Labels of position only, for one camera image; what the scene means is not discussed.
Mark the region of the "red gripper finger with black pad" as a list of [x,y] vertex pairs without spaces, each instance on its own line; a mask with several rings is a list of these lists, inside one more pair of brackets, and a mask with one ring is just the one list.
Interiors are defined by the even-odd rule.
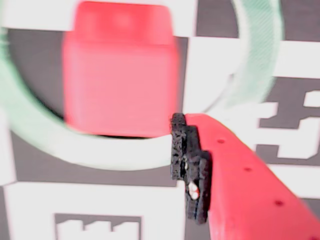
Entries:
[[171,118],[171,178],[186,217],[213,240],[317,240],[320,222],[230,129],[205,114]]

